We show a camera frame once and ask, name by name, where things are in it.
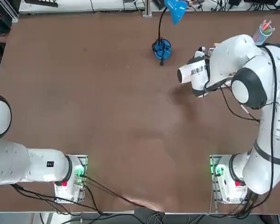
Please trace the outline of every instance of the lamp base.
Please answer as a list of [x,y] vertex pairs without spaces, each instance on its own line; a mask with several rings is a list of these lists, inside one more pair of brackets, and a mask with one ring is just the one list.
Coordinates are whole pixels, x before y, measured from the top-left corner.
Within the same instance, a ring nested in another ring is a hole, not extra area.
[[163,38],[157,39],[153,44],[153,52],[159,60],[168,59],[172,52],[170,42]]

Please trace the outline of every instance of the cable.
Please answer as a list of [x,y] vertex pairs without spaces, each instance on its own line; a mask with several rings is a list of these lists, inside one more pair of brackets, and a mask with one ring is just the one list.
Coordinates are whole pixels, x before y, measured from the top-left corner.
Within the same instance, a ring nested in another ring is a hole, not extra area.
[[189,222],[188,224],[193,224],[196,220],[198,220],[196,222],[196,224],[204,217],[205,215],[201,215],[201,216],[197,216],[195,217],[191,222]]
[[[227,87],[228,89],[229,89],[229,91],[232,93],[232,90],[231,90],[231,88],[228,86],[228,85],[226,85],[226,84],[224,84],[225,85],[225,87]],[[249,111],[246,109],[246,108],[244,108],[244,106],[243,105],[241,105],[241,103],[240,102],[238,102],[239,104],[240,104],[240,106],[243,108],[243,110],[251,117],[251,118],[253,118],[253,120],[255,120],[255,121],[257,121],[258,123],[260,123],[260,120],[259,119],[256,119],[256,117],[254,117],[252,114],[250,114],[249,113]]]
[[12,186],[15,190],[17,190],[18,192],[21,190],[21,191],[24,191],[24,192],[27,192],[27,193],[30,193],[30,194],[34,194],[34,195],[38,195],[38,196],[42,196],[42,197],[48,197],[48,198],[59,199],[59,200],[67,201],[67,202],[70,202],[70,203],[73,203],[73,204],[77,204],[77,205],[79,205],[79,206],[86,207],[86,208],[89,208],[89,209],[92,209],[92,210],[97,211],[95,208],[93,208],[93,207],[91,207],[91,206],[84,205],[84,204],[80,204],[80,203],[78,203],[78,202],[73,202],[73,201],[71,201],[71,200],[68,200],[68,199],[65,199],[65,198],[61,198],[61,197],[48,196],[48,195],[39,194],[39,193],[37,193],[37,192],[33,192],[33,191],[30,191],[30,190],[24,189],[22,186],[17,185],[17,184],[12,184],[11,186]]
[[159,220],[158,217],[160,217],[160,212],[152,213],[152,214],[150,214],[150,215],[147,217],[146,224],[150,224],[150,219],[151,219],[152,217],[154,217],[154,223],[155,223],[155,220],[157,219],[158,222],[159,222],[160,224],[163,224],[163,219],[164,219],[165,215],[164,215],[164,217],[163,217],[161,220]]
[[105,214],[105,213],[101,212],[101,211],[98,209],[97,204],[96,204],[96,202],[95,202],[95,200],[94,200],[93,193],[92,193],[92,191],[90,190],[90,188],[89,188],[87,185],[84,185],[84,187],[85,187],[86,190],[89,192],[89,194],[90,194],[90,196],[91,196],[91,198],[92,198],[92,201],[93,201],[93,205],[94,205],[96,211],[98,212],[98,214],[99,214],[100,216],[109,216],[110,214]]
[[164,39],[161,37],[161,22],[162,22],[162,18],[163,18],[163,15],[165,14],[167,10],[167,7],[164,8],[162,14],[161,14],[161,17],[160,17],[160,21],[159,21],[159,33],[158,33],[158,39],[153,43],[152,45],[152,49],[153,49],[153,52],[155,54],[158,55],[158,51],[159,49],[163,49],[163,52],[162,52],[162,56],[161,56],[161,62],[160,62],[160,66],[163,66],[164,65],[164,62],[163,62],[163,57],[164,57],[164,53],[165,53],[165,47],[166,47],[166,44],[165,42],[168,42],[169,43],[169,46],[171,47],[171,44],[168,40]]
[[198,4],[199,4],[199,7],[201,8],[201,11],[203,12],[203,8],[202,8],[202,5],[200,4],[200,1],[199,0],[197,0],[198,1]]
[[273,113],[272,113],[272,122],[271,122],[271,184],[270,184],[270,189],[268,194],[266,195],[265,199],[252,206],[251,210],[262,205],[263,203],[265,203],[268,198],[270,197],[272,190],[273,190],[273,181],[274,181],[274,148],[273,148],[273,138],[274,138],[274,123],[275,123],[275,114],[276,114],[276,101],[277,101],[277,69],[276,69],[276,64],[275,64],[275,60],[274,57],[271,53],[271,51],[266,47],[266,45],[262,45],[261,48],[265,49],[268,53],[268,55],[271,58],[272,61],[272,66],[273,66],[273,74],[274,74],[274,97],[273,97]]
[[250,6],[250,8],[247,9],[247,11],[249,11],[253,6],[254,6],[254,3]]
[[93,9],[93,5],[92,5],[92,0],[90,0],[90,3],[91,3],[92,11],[93,11],[93,13],[95,13],[95,11],[94,11],[94,9]]
[[101,218],[101,216],[98,216],[96,219],[94,219],[93,221],[91,221],[89,224],[94,223],[95,221],[99,220],[99,218]]
[[40,198],[43,202],[45,202],[45,203],[47,203],[49,206],[51,206],[55,211],[56,211],[56,213],[57,214],[59,214],[59,215],[65,215],[65,216],[67,216],[67,215],[72,215],[72,216],[80,216],[81,214],[79,214],[79,215],[76,215],[76,214],[72,214],[72,213],[70,213],[65,207],[63,207],[62,205],[60,205],[60,206],[62,206],[64,209],[65,209],[65,211],[67,212],[67,213],[64,213],[64,212],[61,212],[58,208],[56,208],[54,205],[52,205],[52,204],[50,204],[48,201],[50,201],[50,202],[52,202],[52,203],[55,203],[55,204],[58,204],[58,203],[56,203],[56,202],[54,202],[54,201],[51,201],[51,200],[45,200],[44,198],[42,198],[42,197],[40,197],[40,196],[38,196],[38,195],[35,195],[35,196],[37,196],[38,198]]
[[45,224],[45,222],[44,222],[43,219],[42,219],[42,214],[41,214],[41,213],[39,213],[39,217],[41,218],[42,224]]
[[193,6],[191,6],[190,4],[188,4],[188,6],[192,9],[194,9],[195,12],[197,12],[197,10]]
[[137,8],[136,2],[134,2],[134,5],[135,5],[135,7],[136,7],[136,10],[139,11],[139,9]]
[[132,202],[132,201],[128,200],[127,198],[125,198],[125,197],[123,197],[123,196],[121,196],[121,195],[115,193],[114,191],[108,189],[107,187],[105,187],[104,185],[100,184],[99,182],[97,182],[97,181],[91,179],[90,177],[87,177],[87,176],[85,176],[85,175],[82,175],[82,177],[85,177],[85,178],[87,178],[88,180],[90,180],[90,181],[96,183],[96,184],[99,185],[100,187],[104,188],[105,190],[109,191],[110,193],[114,194],[115,196],[121,198],[122,200],[124,200],[124,201],[126,201],[126,202],[129,202],[129,203],[132,204],[132,205],[136,205],[136,206],[139,206],[139,207],[145,207],[145,206],[143,206],[143,205],[140,205],[140,204],[138,204],[138,203]]
[[204,217],[205,215],[202,215],[199,217],[198,221],[195,224],[198,224],[200,222],[200,220]]
[[219,1],[214,1],[214,0],[211,0],[211,1],[215,2],[215,3],[217,4],[217,6],[220,6],[221,9],[222,9],[222,11],[223,11],[223,8],[222,8],[222,6],[220,5]]
[[[59,204],[59,203],[57,203],[57,202],[54,202],[54,201],[52,201],[52,200],[41,198],[41,197],[38,196],[38,195],[36,195],[38,198],[37,198],[37,197],[30,196],[30,195],[26,195],[26,194],[24,194],[23,192],[20,192],[16,187],[13,186],[13,188],[14,188],[18,193],[20,193],[21,195],[23,195],[23,196],[25,196],[25,197],[34,198],[34,199],[36,199],[36,200],[41,200],[41,201],[44,201],[44,202],[47,202],[47,203],[48,203],[48,202],[52,202],[52,203],[58,204],[60,207],[62,207],[62,208],[67,212],[66,215],[72,215],[72,216],[80,216],[80,215],[81,215],[81,214],[78,215],[78,214],[72,214],[72,213],[70,213],[63,205],[61,205],[61,204]],[[53,205],[50,205],[50,206],[52,206],[54,209],[56,209],[57,211],[59,211],[61,214],[65,215],[65,214],[62,213],[59,209],[57,209],[55,206],[53,206]]]
[[224,94],[224,91],[222,90],[222,88],[221,88],[221,87],[220,87],[220,90],[221,90],[221,92],[222,92],[222,95],[223,95],[224,101],[225,101],[225,103],[226,103],[226,105],[227,105],[227,107],[228,107],[229,111],[230,111],[233,115],[235,115],[236,117],[241,118],[241,119],[245,119],[245,120],[252,120],[252,121],[257,121],[257,122],[259,122],[259,120],[257,120],[257,119],[254,119],[254,118],[253,118],[253,119],[251,119],[251,118],[244,118],[244,117],[239,116],[239,115],[237,115],[236,113],[234,113],[234,112],[231,110],[231,108],[229,107],[228,102],[227,102],[227,99],[226,99],[225,94]]

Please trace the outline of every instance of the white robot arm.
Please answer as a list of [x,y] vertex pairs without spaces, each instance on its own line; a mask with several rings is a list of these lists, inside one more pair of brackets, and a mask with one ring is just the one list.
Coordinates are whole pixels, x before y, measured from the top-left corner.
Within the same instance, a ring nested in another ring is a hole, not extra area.
[[[280,44],[267,46],[277,71],[277,94],[273,128],[273,187],[280,181]],[[255,45],[248,35],[238,35],[220,43],[204,59],[195,53],[189,63],[181,67],[178,80],[192,82],[197,97],[216,90],[230,74],[231,89],[236,100],[253,109],[261,109],[259,134],[252,151],[222,156],[218,167],[218,182],[224,203],[240,203],[247,188],[264,194],[271,185],[271,127],[274,99],[274,72],[268,52]]]
[[[0,96],[0,138],[12,121],[8,102]],[[75,155],[64,155],[54,149],[25,148],[0,140],[0,185],[18,182],[53,182],[55,195],[77,202],[83,198],[85,166]]]

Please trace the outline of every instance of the floor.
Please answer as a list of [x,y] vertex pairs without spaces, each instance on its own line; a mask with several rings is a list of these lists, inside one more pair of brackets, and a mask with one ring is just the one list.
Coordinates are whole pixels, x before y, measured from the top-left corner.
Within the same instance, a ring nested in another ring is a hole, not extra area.
[[[153,211],[148,209],[138,209],[135,211],[135,215],[144,223],[147,223],[147,218]],[[190,221],[193,220],[197,215],[190,215]],[[97,215],[93,213],[83,214],[83,217],[86,218],[96,218]],[[44,222],[46,224],[59,224],[64,221],[64,217],[61,217],[60,221],[52,219],[51,222],[46,222],[47,219],[44,215]],[[157,223],[157,219],[151,218],[150,224]],[[166,215],[163,219],[164,224],[188,224],[189,216],[188,215]],[[31,224],[31,213],[0,213],[0,224]],[[132,216],[119,216],[112,219],[107,219],[104,221],[96,221],[97,224],[139,224],[140,222]],[[258,215],[250,215],[244,220],[238,220],[231,217],[225,218],[213,218],[213,217],[203,217],[199,224],[263,224]],[[41,224],[39,219],[39,213],[35,213],[33,224]]]

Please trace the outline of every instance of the brown tabletop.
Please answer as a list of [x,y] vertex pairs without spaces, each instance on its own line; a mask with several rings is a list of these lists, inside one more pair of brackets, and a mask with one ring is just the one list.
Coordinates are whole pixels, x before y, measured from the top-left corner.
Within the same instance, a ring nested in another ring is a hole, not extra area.
[[[280,13],[190,13],[176,26],[167,14],[161,36],[173,53],[161,67],[151,50],[159,14],[21,17],[0,68],[0,94],[13,112],[6,139],[87,154],[89,176],[152,209],[208,212],[209,155],[248,151],[258,127],[233,116],[219,91],[196,98],[191,84],[178,83],[176,71],[198,47],[253,35],[264,19],[276,27],[269,41],[280,42]],[[226,96],[246,116],[229,91]],[[24,186],[54,195],[51,183]],[[92,188],[101,210],[134,208]],[[88,197],[85,204],[92,205]],[[220,212],[233,207],[220,206]],[[0,211],[40,210],[52,208],[0,186]],[[255,212],[280,214],[280,184]]]

